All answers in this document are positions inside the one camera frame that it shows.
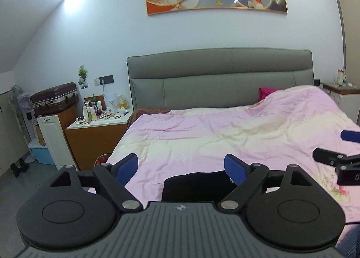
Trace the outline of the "black pants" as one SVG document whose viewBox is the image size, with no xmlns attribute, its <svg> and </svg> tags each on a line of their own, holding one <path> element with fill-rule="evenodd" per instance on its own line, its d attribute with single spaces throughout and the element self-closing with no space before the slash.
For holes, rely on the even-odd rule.
<svg viewBox="0 0 360 258">
<path fill-rule="evenodd" d="M 161 201 L 218 204 L 236 187 L 224 170 L 179 175 L 165 180 Z"/>
</svg>

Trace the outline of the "white right nightstand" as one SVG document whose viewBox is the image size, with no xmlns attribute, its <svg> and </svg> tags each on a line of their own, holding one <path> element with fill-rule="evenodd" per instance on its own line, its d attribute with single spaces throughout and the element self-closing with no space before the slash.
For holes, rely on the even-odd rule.
<svg viewBox="0 0 360 258">
<path fill-rule="evenodd" d="M 337 86 L 333 83 L 321 83 L 322 89 L 335 101 L 338 107 L 352 119 L 354 123 L 359 119 L 359 88 Z"/>
</svg>

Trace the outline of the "wooden left nightstand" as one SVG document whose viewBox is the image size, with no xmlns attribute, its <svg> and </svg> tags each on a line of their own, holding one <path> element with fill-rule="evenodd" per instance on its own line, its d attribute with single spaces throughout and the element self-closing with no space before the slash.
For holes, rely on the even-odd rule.
<svg viewBox="0 0 360 258">
<path fill-rule="evenodd" d="M 98 157 L 113 152 L 125 134 L 132 113 L 133 109 L 128 108 L 128 113 L 121 113 L 120 117 L 83 124 L 73 122 L 67 127 L 65 136 L 78 169 L 90 170 Z"/>
</svg>

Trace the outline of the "pink floral duvet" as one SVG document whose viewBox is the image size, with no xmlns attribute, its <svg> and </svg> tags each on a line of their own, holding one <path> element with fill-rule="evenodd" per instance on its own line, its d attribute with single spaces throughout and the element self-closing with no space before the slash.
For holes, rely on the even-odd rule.
<svg viewBox="0 0 360 258">
<path fill-rule="evenodd" d="M 359 221 L 359 188 L 339 186 L 332 167 L 312 158 L 316 148 L 357 155 L 359 145 L 340 138 L 357 126 L 320 88 L 278 90 L 259 103 L 235 108 L 194 108 L 140 116 L 109 157 L 114 164 L 136 154 L 139 169 L 127 190 L 143 204 L 158 201 L 167 178 L 223 169 L 232 154 L 272 170 L 297 164 Z"/>
</svg>

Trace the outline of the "white table lamp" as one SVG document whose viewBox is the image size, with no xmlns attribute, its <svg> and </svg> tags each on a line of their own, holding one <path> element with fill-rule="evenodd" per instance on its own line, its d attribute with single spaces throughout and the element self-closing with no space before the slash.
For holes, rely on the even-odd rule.
<svg viewBox="0 0 360 258">
<path fill-rule="evenodd" d="M 111 104 L 112 106 L 112 112 L 115 114 L 117 112 L 117 100 L 118 96 L 115 92 L 108 92 L 104 94 L 106 100 Z"/>
</svg>

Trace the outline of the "magenta pillow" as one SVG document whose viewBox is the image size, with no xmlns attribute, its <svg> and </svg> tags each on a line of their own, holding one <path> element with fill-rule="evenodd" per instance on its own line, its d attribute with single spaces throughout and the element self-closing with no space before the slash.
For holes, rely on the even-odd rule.
<svg viewBox="0 0 360 258">
<path fill-rule="evenodd" d="M 258 101 L 264 100 L 266 97 L 268 97 L 270 94 L 273 94 L 278 89 L 275 88 L 267 88 L 267 87 L 260 87 L 258 90 Z"/>
</svg>

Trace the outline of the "light blue storage bin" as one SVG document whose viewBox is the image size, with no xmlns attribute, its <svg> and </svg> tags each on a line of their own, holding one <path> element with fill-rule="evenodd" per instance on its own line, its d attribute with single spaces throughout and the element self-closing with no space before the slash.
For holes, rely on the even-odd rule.
<svg viewBox="0 0 360 258">
<path fill-rule="evenodd" d="M 31 142 L 28 143 L 28 148 L 31 157 L 37 160 L 38 163 L 46 164 L 46 165 L 55 165 L 49 153 L 48 147 L 46 145 L 42 146 L 41 144 L 39 144 L 37 139 L 31 140 Z"/>
</svg>

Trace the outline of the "maroon suitcase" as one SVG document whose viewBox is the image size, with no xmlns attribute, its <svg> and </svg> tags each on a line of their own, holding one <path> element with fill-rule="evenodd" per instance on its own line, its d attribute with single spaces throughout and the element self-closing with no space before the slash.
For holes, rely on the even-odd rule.
<svg viewBox="0 0 360 258">
<path fill-rule="evenodd" d="M 61 113 L 79 101 L 79 92 L 74 82 L 54 86 L 31 96 L 35 116 Z"/>
</svg>

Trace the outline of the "grey upholstered headboard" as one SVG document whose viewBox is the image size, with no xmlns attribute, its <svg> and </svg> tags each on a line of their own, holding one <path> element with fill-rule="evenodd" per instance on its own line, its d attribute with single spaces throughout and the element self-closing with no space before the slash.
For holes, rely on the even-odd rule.
<svg viewBox="0 0 360 258">
<path fill-rule="evenodd" d="M 195 49 L 129 57 L 126 63 L 134 109 L 245 106 L 258 101 L 259 88 L 314 83 L 310 50 Z"/>
</svg>

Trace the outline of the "small green potted plant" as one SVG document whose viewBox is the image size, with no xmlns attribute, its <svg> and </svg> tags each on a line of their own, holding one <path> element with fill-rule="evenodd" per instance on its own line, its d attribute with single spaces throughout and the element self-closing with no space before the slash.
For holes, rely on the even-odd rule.
<svg viewBox="0 0 360 258">
<path fill-rule="evenodd" d="M 78 75 L 79 75 L 79 86 L 81 89 L 85 89 L 88 87 L 88 83 L 87 83 L 87 75 L 88 75 L 88 70 L 85 68 L 84 65 L 81 65 L 79 67 L 78 70 Z"/>
</svg>

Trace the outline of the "beige wardrobe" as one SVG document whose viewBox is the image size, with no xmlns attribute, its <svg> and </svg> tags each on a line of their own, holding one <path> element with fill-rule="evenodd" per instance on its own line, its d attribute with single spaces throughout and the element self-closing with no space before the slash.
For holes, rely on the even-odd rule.
<svg viewBox="0 0 360 258">
<path fill-rule="evenodd" d="M 347 80 L 359 86 L 359 0 L 337 0 L 341 15 Z"/>
</svg>

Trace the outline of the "black wall socket panel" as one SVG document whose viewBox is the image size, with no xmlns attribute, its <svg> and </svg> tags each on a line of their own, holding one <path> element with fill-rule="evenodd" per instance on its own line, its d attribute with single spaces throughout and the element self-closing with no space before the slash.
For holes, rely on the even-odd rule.
<svg viewBox="0 0 360 258">
<path fill-rule="evenodd" d="M 107 85 L 114 83 L 113 75 L 106 75 L 99 78 L 99 82 L 101 85 Z"/>
</svg>

